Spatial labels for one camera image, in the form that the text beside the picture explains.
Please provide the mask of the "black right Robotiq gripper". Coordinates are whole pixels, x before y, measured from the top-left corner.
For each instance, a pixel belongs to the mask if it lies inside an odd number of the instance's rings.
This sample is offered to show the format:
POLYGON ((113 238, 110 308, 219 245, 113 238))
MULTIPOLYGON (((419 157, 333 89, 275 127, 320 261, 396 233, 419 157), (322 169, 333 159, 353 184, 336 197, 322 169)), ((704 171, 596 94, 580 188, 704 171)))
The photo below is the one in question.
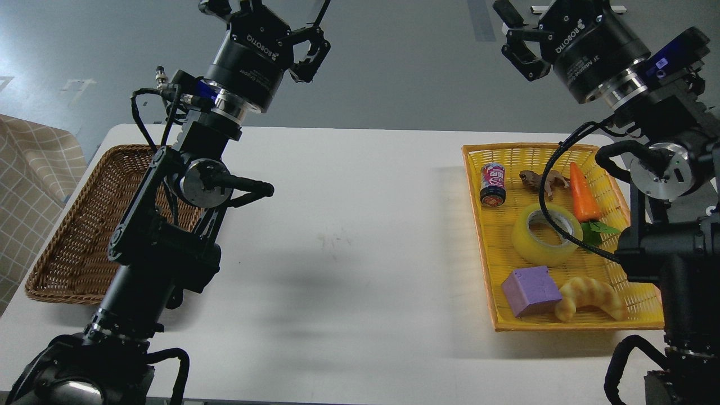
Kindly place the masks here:
POLYGON ((520 74, 532 82, 553 72, 579 104, 621 72, 645 61, 651 52, 619 16, 627 13, 612 1, 553 1, 527 28, 524 18, 509 1, 494 1, 493 9, 507 26, 501 53, 520 74), (540 43, 538 57, 527 42, 540 43))

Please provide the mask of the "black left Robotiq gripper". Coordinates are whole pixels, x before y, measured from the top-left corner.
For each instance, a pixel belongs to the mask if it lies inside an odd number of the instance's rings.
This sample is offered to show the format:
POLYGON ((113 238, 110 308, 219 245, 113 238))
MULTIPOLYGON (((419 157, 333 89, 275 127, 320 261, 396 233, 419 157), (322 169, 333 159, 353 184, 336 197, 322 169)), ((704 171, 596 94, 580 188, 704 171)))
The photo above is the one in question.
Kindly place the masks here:
POLYGON ((308 26, 290 32, 288 23, 262 1, 199 1, 201 13, 226 23, 226 33, 205 79, 241 97, 255 112, 266 113, 288 68, 294 82, 308 84, 329 54, 331 43, 325 38, 321 21, 330 4, 322 1, 308 26), (277 44, 280 39, 286 48, 277 44), (301 43, 309 43, 308 52, 290 67, 293 53, 287 48, 301 43))

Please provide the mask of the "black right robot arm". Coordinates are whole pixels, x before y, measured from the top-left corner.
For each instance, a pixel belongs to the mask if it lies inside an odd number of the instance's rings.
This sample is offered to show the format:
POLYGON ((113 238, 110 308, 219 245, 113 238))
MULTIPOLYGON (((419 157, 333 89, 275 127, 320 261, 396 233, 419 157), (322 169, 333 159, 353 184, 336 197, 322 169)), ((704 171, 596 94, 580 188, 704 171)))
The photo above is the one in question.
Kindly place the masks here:
POLYGON ((560 143, 542 172, 574 144, 600 130, 615 137, 596 163, 630 186, 630 224, 613 253, 589 251, 618 263, 631 282, 658 287, 666 348, 638 335, 615 347, 604 392, 621 404, 619 382, 639 349, 658 365, 645 375, 647 404, 718 403, 718 206, 694 201, 697 217, 673 221, 678 200, 694 200, 718 183, 718 118, 699 101, 709 38, 690 26, 651 53, 609 1, 553 1, 529 28, 509 1, 493 8, 507 26, 502 54, 527 79, 554 71, 580 104, 604 100, 612 115, 586 122, 560 143))

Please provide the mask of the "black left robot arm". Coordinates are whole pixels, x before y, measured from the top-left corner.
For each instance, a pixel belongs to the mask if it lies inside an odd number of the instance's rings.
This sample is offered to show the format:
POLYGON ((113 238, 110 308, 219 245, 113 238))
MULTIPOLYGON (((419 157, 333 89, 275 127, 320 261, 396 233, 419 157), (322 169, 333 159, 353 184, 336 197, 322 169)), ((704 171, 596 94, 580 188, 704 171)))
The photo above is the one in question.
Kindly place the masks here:
POLYGON ((275 192, 273 185, 231 174, 222 162, 241 137, 248 112, 265 113, 285 73, 309 83, 331 43, 321 28, 330 5, 297 30, 261 1, 201 1, 199 10, 226 24, 205 76, 157 67, 154 89, 131 95, 133 120, 152 160, 110 237, 119 269, 82 333, 55 337, 28 364, 8 404, 144 404, 154 366, 177 359, 171 404, 183 403, 190 356, 181 348, 149 352, 165 309, 183 293, 203 292, 219 272, 216 243, 224 215, 275 192))

